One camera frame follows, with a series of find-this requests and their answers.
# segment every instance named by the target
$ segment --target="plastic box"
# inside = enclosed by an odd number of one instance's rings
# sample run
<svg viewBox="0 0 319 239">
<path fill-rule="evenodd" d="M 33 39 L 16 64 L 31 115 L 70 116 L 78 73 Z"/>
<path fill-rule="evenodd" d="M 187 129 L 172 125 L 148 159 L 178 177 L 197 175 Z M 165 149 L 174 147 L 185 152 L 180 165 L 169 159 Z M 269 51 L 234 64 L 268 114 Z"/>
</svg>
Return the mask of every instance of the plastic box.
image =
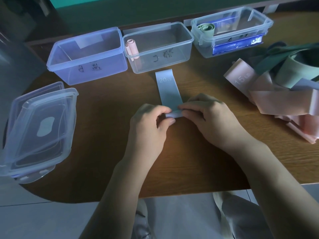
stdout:
<svg viewBox="0 0 319 239">
<path fill-rule="evenodd" d="M 213 37 L 205 36 L 198 29 L 203 23 L 215 25 Z M 197 50 L 210 58 L 262 43 L 262 37 L 272 25 L 273 21 L 264 14 L 250 7 L 240 7 L 193 19 L 191 33 Z"/>
<path fill-rule="evenodd" d="M 190 58 L 193 35 L 180 22 L 151 27 L 139 32 L 127 34 L 124 43 L 133 39 L 138 55 L 125 55 L 136 74 L 185 62 Z"/>
<path fill-rule="evenodd" d="M 121 31 L 108 28 L 54 44 L 47 67 L 69 85 L 127 70 Z"/>
<path fill-rule="evenodd" d="M 57 82 L 16 98 L 11 106 L 0 176 L 33 182 L 71 151 L 76 120 L 75 88 Z"/>
</svg>

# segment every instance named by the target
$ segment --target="white shoe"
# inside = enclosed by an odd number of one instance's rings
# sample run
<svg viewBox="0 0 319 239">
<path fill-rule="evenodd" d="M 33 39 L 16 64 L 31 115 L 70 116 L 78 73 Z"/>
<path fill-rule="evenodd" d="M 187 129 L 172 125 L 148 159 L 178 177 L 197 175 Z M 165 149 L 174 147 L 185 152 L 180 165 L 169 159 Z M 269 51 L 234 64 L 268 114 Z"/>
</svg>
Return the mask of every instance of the white shoe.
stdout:
<svg viewBox="0 0 319 239">
<path fill-rule="evenodd" d="M 133 231 L 136 239 L 156 239 L 147 220 L 147 206 L 143 199 L 138 200 Z"/>
<path fill-rule="evenodd" d="M 223 213 L 221 207 L 223 205 L 223 201 L 225 201 L 228 197 L 232 196 L 234 193 L 232 191 L 226 192 L 213 192 L 214 201 L 220 210 L 221 219 L 220 219 L 220 228 L 221 228 L 221 235 L 224 239 L 234 239 L 232 230 L 230 225 L 226 219 L 225 214 Z"/>
</svg>

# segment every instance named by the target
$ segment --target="hand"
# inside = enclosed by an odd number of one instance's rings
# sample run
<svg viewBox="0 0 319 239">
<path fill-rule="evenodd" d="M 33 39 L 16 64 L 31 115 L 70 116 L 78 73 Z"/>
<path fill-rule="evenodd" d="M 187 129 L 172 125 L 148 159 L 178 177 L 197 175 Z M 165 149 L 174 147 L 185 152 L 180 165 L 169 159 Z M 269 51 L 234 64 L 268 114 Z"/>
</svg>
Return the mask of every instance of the hand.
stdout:
<svg viewBox="0 0 319 239">
<path fill-rule="evenodd" d="M 124 158 L 138 159 L 150 169 L 163 150 L 168 127 L 175 123 L 174 118 L 166 118 L 157 127 L 157 118 L 171 111 L 166 106 L 142 105 L 131 118 Z"/>
<path fill-rule="evenodd" d="M 226 152 L 252 138 L 227 105 L 212 96 L 201 93 L 179 109 L 184 109 L 183 116 L 196 124 L 207 141 Z"/>
</svg>

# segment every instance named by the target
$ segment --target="wood grain surface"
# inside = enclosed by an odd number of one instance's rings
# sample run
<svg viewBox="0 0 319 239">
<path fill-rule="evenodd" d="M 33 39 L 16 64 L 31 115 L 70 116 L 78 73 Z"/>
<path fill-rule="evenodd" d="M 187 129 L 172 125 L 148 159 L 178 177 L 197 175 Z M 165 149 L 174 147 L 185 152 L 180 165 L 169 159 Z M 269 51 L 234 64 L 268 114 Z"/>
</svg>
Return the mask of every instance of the wood grain surface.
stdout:
<svg viewBox="0 0 319 239">
<path fill-rule="evenodd" d="M 311 145 L 285 126 L 284 121 L 260 114 L 223 77 L 232 61 L 238 58 L 249 61 L 249 57 L 259 55 L 275 41 L 288 44 L 319 41 L 319 13 L 269 16 L 275 24 L 264 37 L 263 45 L 210 59 L 203 58 L 193 47 L 189 61 L 164 69 L 173 69 L 183 101 L 200 92 L 224 101 L 243 127 L 266 143 L 300 183 L 316 183 L 319 144 Z M 54 73 L 45 72 L 28 91 L 59 80 Z M 79 96 L 71 154 L 52 172 L 23 187 L 51 201 L 99 201 L 114 166 L 124 154 L 131 116 L 144 103 L 161 104 L 155 71 L 135 74 L 129 66 L 126 72 L 73 87 Z M 248 188 L 248 181 L 235 161 L 209 144 L 192 122 L 179 118 L 167 132 L 163 151 L 151 168 L 140 197 Z"/>
</svg>

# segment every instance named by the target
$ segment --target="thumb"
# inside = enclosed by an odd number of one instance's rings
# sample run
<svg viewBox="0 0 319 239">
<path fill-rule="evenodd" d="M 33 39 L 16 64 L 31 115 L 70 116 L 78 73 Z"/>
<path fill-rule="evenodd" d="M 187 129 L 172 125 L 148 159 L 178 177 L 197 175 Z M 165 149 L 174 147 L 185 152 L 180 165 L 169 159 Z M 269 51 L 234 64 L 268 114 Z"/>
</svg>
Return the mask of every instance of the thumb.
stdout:
<svg viewBox="0 0 319 239">
<path fill-rule="evenodd" d="M 176 120 L 172 117 L 166 118 L 166 119 L 162 120 L 161 123 L 159 124 L 159 130 L 166 133 L 168 127 L 170 125 L 174 124 L 175 122 L 176 122 Z"/>
<path fill-rule="evenodd" d="M 203 117 L 195 111 L 183 110 L 181 113 L 184 117 L 194 122 L 197 127 L 204 121 Z"/>
</svg>

